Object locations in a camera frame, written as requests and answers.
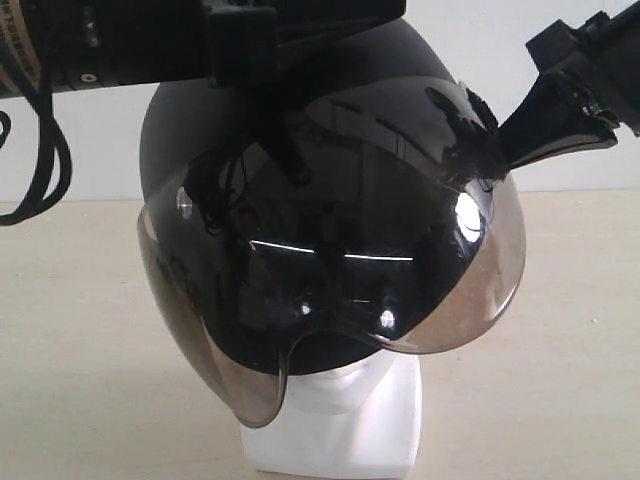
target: black cable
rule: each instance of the black cable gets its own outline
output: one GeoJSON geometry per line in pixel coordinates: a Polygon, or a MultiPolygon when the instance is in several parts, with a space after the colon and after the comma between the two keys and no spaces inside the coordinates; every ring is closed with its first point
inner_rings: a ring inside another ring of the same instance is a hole
{"type": "Polygon", "coordinates": [[[4,147],[7,142],[7,137],[11,133],[11,117],[6,112],[0,111],[0,125],[2,126],[2,133],[0,134],[0,148],[4,147]]]}
{"type": "MultiPolygon", "coordinates": [[[[11,226],[28,220],[36,215],[44,213],[57,204],[68,191],[71,183],[71,152],[58,123],[53,116],[53,95],[51,92],[52,66],[50,53],[58,29],[62,23],[54,28],[49,36],[46,55],[43,59],[39,91],[33,87],[23,70],[15,61],[4,39],[0,38],[0,63],[13,83],[27,99],[31,108],[39,118],[40,141],[38,146],[38,160],[29,189],[13,213],[0,216],[0,226],[11,226]],[[51,182],[55,162],[55,152],[58,152],[60,162],[60,181],[54,192],[45,199],[45,195],[51,182]]],[[[6,141],[10,131],[10,120],[3,112],[0,122],[3,125],[3,133],[0,141],[6,141]]]]}

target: screw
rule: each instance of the screw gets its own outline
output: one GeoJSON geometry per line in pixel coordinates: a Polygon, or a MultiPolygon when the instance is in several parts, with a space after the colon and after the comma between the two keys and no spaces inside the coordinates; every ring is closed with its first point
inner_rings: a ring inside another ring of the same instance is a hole
{"type": "Polygon", "coordinates": [[[96,77],[93,73],[85,73],[80,77],[84,83],[96,83],[98,81],[98,77],[96,77]]]}

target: beige table surface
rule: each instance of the beige table surface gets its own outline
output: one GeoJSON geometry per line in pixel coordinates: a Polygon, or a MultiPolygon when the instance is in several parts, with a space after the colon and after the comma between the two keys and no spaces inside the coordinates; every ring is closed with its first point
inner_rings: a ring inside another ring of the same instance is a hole
{"type": "MultiPolygon", "coordinates": [[[[529,194],[503,321],[423,359],[411,479],[640,479],[640,193],[529,194]]],[[[279,479],[165,329],[138,203],[0,230],[0,480],[279,479]]]]}

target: white background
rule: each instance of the white background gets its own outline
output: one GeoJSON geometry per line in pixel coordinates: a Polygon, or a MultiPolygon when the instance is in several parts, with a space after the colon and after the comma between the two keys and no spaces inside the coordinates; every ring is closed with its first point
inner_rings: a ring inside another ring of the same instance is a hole
{"type": "MultiPolygon", "coordinates": [[[[505,120],[529,91],[536,70],[525,48],[534,35],[561,18],[581,26],[598,10],[615,15],[632,0],[409,0],[406,19],[427,39],[453,75],[481,94],[505,120]]],[[[138,141],[155,86],[128,87],[56,97],[75,175],[68,199],[140,197],[138,141]]],[[[0,201],[26,191],[37,150],[35,116],[21,99],[0,108],[14,131],[0,152],[0,201]]],[[[640,187],[640,140],[625,128],[620,145],[547,160],[517,173],[521,190],[640,187]]]]}

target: black mount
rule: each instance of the black mount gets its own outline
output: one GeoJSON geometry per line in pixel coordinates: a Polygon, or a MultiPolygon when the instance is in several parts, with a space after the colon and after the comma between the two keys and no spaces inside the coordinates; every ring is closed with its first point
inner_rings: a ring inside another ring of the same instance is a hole
{"type": "Polygon", "coordinates": [[[557,21],[527,48],[540,76],[500,127],[512,168],[612,147],[622,123],[640,136],[640,2],[577,30],[557,21]]]}

